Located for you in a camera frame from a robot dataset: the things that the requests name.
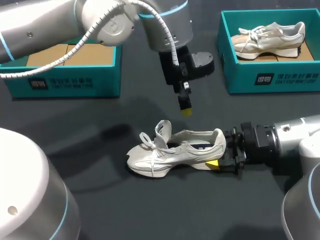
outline dark gray surface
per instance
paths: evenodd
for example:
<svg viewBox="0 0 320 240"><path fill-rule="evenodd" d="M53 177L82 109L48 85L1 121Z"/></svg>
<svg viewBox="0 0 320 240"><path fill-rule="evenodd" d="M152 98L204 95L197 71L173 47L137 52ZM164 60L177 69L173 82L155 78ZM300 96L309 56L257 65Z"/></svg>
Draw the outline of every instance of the dark gray surface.
<svg viewBox="0 0 320 240"><path fill-rule="evenodd" d="M165 84L158 55L149 50L140 23L123 48L119 99L12 101L0 82L0 126L31 138L52 160L80 207L81 240L286 239L280 209L290 177L274 176L264 165L247 166L241 179L186 167L153 180L125 168L126 153L141 142L139 133L152 136L162 119L170 120L177 132L319 114L316 93L227 93L215 43L219 11L305 3L270 0L253 7L258 2L190 0L194 40L189 48L212 52L216 71L191 82L189 118L181 116L177 96Z"/></svg>

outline white spiral cable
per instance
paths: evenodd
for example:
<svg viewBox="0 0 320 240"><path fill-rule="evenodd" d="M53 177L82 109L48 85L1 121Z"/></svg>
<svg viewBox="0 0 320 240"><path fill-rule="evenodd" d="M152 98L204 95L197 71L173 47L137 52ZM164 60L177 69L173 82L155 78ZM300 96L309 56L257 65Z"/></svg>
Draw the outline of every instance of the white spiral cable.
<svg viewBox="0 0 320 240"><path fill-rule="evenodd" d="M88 41L89 37L92 35L92 33L96 30L96 28L106 19L106 17L115 9L126 5L127 3L133 4L133 5L138 5L140 7L143 7L144 9L148 10L154 17L157 19L159 24L162 26L163 31L170 43L171 47L171 54L172 54L172 62L175 66L179 66L179 61L178 61L178 56L177 56L177 51L176 51L176 46L174 43L174 39L165 23L165 21L162 19L162 17L157 13L155 9L153 9L149 4L140 1L140 0L125 0L121 2L117 2L114 6L112 6L112 10L107 10L107 13L104 13L103 16L101 16L90 28L89 30L85 33L85 35L81 38L81 40L75 45L75 47L69 51L66 55L63 57L59 58L58 60L49 63L45 66L42 66L37 69L33 69L30 71L25 71L25 72L19 72L19 73L0 73L0 79L17 79L17 78L27 78L30 76L34 76L36 74L40 74L43 72L46 72L50 69L53 69L55 66L65 62L66 60L70 59L76 52L79 51L80 48L82 48L85 43Z"/></svg>

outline blue accent stripe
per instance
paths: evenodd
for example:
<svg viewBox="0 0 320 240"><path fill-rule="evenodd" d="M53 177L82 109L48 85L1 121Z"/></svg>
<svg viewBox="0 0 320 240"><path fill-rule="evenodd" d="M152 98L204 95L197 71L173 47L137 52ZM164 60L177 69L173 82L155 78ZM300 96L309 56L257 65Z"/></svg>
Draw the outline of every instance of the blue accent stripe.
<svg viewBox="0 0 320 240"><path fill-rule="evenodd" d="M186 1L184 2L184 4L178 6L178 7L174 8L174 9L172 9L172 10L170 10L170 11L165 11L165 12L159 13L159 15L160 15L161 17L163 17L163 16L167 16L167 15L170 15L170 14L174 14L174 13L180 11L181 9L183 9L183 8L184 8L185 6L187 6L187 5L188 5L188 0L186 0ZM152 18L154 18L154 16L153 16L152 14L139 14L139 16L140 16L141 18L145 18L145 19L152 19Z"/></svg>
<svg viewBox="0 0 320 240"><path fill-rule="evenodd" d="M310 173L310 176L309 176L309 181L308 181L308 191L309 191L309 197L310 197L310 201L311 201L311 204L312 204L312 207L315 211L315 214L318 216L318 218L320 219L320 212L316 206L316 203L315 203L315 200L314 200L314 197L312 195L312 190L311 190L311 178L312 178L312 174L314 174L314 171L316 169L316 167L314 169L312 169L311 173Z"/></svg>
<svg viewBox="0 0 320 240"><path fill-rule="evenodd" d="M14 61L15 59L14 59L14 57L12 56L12 54L11 54L11 52L10 52L10 49L9 49L8 45L6 44L6 41L5 41L5 39L4 39L4 36L2 36L2 33L1 33L1 32L0 32L0 40L1 40L1 42L2 42L2 45L3 45L6 53L7 53L8 56L9 56L9 58L11 59L11 61Z"/></svg>
<svg viewBox="0 0 320 240"><path fill-rule="evenodd" d="M59 226L57 227L57 229L55 230L55 232L52 234L52 236L49 238L49 240L53 240L55 238L55 236L57 235L57 233L59 232L62 224L64 223L65 221L65 218L66 218L66 215L67 215L67 209L68 209L68 191L67 191L67 187L65 185L65 183L63 183L64 185L64 188L65 188L65 198L66 198L66 203L65 203L65 210L64 210L64 214L63 214L63 217L61 219L61 222L59 224Z"/></svg>
<svg viewBox="0 0 320 240"><path fill-rule="evenodd" d="M75 1L74 1L74 5L73 5L73 15L74 15L74 18L75 18L76 23L79 24L78 19L77 19L77 15L76 15L76 5L77 5L77 1L78 1L78 0L75 0Z"/></svg>
<svg viewBox="0 0 320 240"><path fill-rule="evenodd" d="M113 66L116 66L116 55L117 55L117 47L114 46L113 47L113 59L112 59L112 65Z"/></svg>

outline shoelace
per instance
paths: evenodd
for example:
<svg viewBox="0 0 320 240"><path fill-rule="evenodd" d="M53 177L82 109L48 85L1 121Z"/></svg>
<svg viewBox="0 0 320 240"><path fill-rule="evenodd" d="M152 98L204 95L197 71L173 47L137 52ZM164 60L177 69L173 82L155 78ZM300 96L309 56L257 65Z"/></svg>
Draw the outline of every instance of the shoelace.
<svg viewBox="0 0 320 240"><path fill-rule="evenodd" d="M176 150L174 148L170 148L170 149L164 149L164 148L160 148L157 147L154 142L151 141L150 137L144 133L141 132L140 133L140 139L141 141L148 147L152 149L152 156L150 157L150 161L151 161L151 174L152 176L154 176L154 166L155 166L155 160L157 161L165 161L165 159L161 159L160 157L160 152L164 152L164 153L168 153L168 154L172 154L174 153Z"/></svg>
<svg viewBox="0 0 320 240"><path fill-rule="evenodd" d="M243 48L241 49L240 53L242 53L242 51L248 45L250 40L255 40L256 44L258 45L259 37L266 37L267 36L267 34L262 33L262 29L263 28L264 28L264 26L257 26L256 28L254 28L252 30L246 30L246 29L243 29L243 28L239 28L240 34L248 36L248 38L245 41L245 44L244 44Z"/></svg>

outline white sneaker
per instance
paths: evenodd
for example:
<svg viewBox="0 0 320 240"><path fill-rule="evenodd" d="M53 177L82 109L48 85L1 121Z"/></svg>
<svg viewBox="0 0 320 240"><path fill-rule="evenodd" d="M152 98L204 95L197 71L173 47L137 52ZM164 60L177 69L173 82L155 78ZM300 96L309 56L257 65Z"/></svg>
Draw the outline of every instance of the white sneaker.
<svg viewBox="0 0 320 240"><path fill-rule="evenodd" d="M263 53L296 58L305 39L306 27L303 22L291 26L274 22L252 30L239 28L239 32L231 40L236 55L243 59L253 60Z"/></svg>
<svg viewBox="0 0 320 240"><path fill-rule="evenodd" d="M142 144L132 148L127 164L134 172L153 178L164 177L176 165L185 164L198 170L211 170L206 162L220 159L226 150L226 138L220 129L214 131L183 130L171 135L170 121L161 120L151 141L142 132Z"/></svg>

